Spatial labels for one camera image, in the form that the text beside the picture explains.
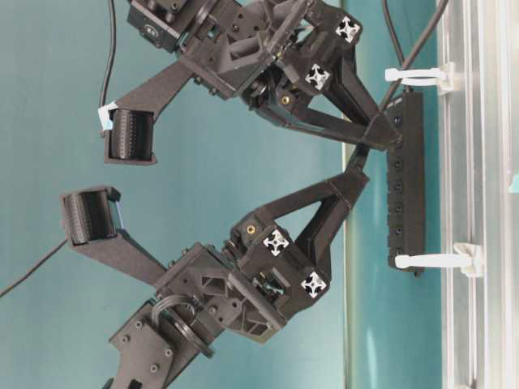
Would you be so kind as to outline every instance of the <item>bracket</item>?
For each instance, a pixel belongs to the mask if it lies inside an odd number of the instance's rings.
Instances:
[[[469,278],[483,277],[486,260],[481,246],[469,243],[456,243],[457,254],[398,255],[395,263],[398,268],[437,267],[442,269],[460,268]]]
[[[454,90],[454,63],[448,62],[441,67],[431,69],[417,69],[411,71],[400,71],[395,68],[386,69],[386,81],[397,81],[401,79],[402,85],[413,87],[438,87],[440,96]]]

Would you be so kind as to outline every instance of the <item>teal background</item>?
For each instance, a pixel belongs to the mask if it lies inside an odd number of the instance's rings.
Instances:
[[[125,23],[109,101],[171,62]],[[361,78],[377,99],[396,60],[378,0],[350,0],[365,27]],[[421,0],[392,6],[408,49],[432,12]],[[108,49],[106,2],[0,4],[0,285],[60,242],[58,196],[107,184],[122,192],[130,234],[163,263],[200,241],[219,246],[230,226],[267,201],[341,171],[341,145],[269,125],[239,100],[189,83],[156,127],[159,164],[103,165],[97,101]],[[431,42],[417,66],[435,65]],[[427,95],[428,247],[439,245],[435,95]],[[371,184],[350,225],[349,380],[358,388],[440,387],[440,278],[386,267],[385,163],[373,152]],[[283,220],[292,235],[309,212]],[[332,247],[334,281],[312,310],[266,345],[233,333],[172,387],[310,389],[345,385],[343,239]],[[0,301],[0,387],[101,388],[118,367],[107,340],[152,295],[146,285],[64,249]]]
[[[166,67],[117,0],[109,101]],[[156,127],[159,164],[103,165],[97,102],[108,52],[106,1],[0,2],[0,285],[63,238],[58,196],[110,184],[125,227],[163,263],[194,242],[221,246],[259,205],[341,171],[341,145],[270,126],[239,100],[189,83]],[[284,226],[295,235],[309,214]],[[332,290],[265,346],[233,333],[173,387],[343,386],[343,244]],[[108,339],[152,296],[146,285],[65,249],[0,301],[0,387],[101,389],[118,368]]]

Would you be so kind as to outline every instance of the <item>wire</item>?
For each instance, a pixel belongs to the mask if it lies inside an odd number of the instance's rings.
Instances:
[[[189,297],[177,294],[164,297],[156,305],[153,306],[152,323],[155,328],[159,327],[159,317],[161,312],[174,306],[187,306],[191,310],[191,313],[195,314],[195,307],[193,306],[192,300]]]
[[[402,66],[404,63],[404,52],[402,51],[402,46],[400,46],[400,41],[398,40],[397,32],[395,31],[395,26],[392,23],[391,14],[389,14],[388,0],[382,0],[382,10],[384,11],[384,19],[386,19],[386,25],[388,26],[392,45],[395,47],[395,53],[397,54],[398,63],[400,66]]]
[[[42,259],[40,259],[33,267],[31,267],[27,273],[25,273],[24,276],[22,276],[20,279],[18,279],[14,284],[12,284],[11,286],[8,286],[7,288],[3,289],[1,292],[0,292],[0,298],[6,296],[11,290],[13,290],[14,288],[16,288],[18,285],[20,285],[22,282],[24,282],[27,278],[29,278],[31,276],[32,273],[34,273],[36,270],[38,270],[38,268],[43,265],[45,262],[47,262],[47,260],[52,257],[54,254],[56,254],[59,249],[61,249],[64,245],[66,244],[66,239],[61,242],[59,245],[57,245],[56,247],[54,247],[48,254],[45,255],[45,257],[43,257]]]
[[[114,68],[115,50],[117,49],[117,24],[115,21],[114,0],[108,0],[108,8],[110,14],[110,52],[108,62],[106,63],[101,95],[99,96],[99,108],[106,105],[106,94],[108,92],[110,77],[112,76],[112,69]]]
[[[407,71],[411,65],[413,65],[414,60],[420,53],[420,51],[423,49],[423,46],[426,44],[427,40],[431,36],[432,32],[435,30],[436,26],[438,25],[438,22],[440,21],[442,15],[445,12],[445,8],[447,7],[448,0],[441,0],[440,4],[436,8],[435,14],[431,17],[431,20],[429,20],[429,24],[423,30],[422,35],[418,38],[418,41],[414,44],[413,49],[411,50],[411,53],[408,58],[405,59],[404,63],[402,64],[402,70]],[[402,80],[399,79],[398,81],[395,81],[391,84],[389,87],[389,90],[386,92],[384,98],[382,99],[382,102],[380,103],[380,110],[384,111],[387,107],[389,102],[391,101],[393,95],[397,91],[398,87],[400,86]]]

